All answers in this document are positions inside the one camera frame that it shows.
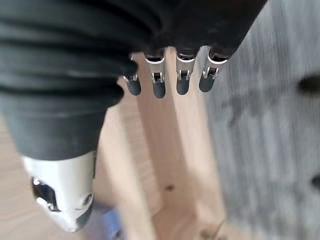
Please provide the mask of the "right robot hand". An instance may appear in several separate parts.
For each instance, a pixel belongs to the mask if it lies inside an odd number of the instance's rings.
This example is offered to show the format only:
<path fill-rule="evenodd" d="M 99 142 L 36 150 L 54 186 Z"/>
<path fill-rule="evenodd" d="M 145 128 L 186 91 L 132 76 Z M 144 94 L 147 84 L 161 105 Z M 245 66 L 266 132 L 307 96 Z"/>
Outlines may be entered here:
<path fill-rule="evenodd" d="M 153 94 L 166 94 L 165 54 L 176 50 L 176 90 L 188 92 L 201 47 L 199 88 L 213 87 L 265 6 L 264 0 L 3 0 L 0 109 L 34 201 L 66 232 L 93 209 L 96 152 L 105 115 L 125 80 L 141 93 L 143 53 Z"/>

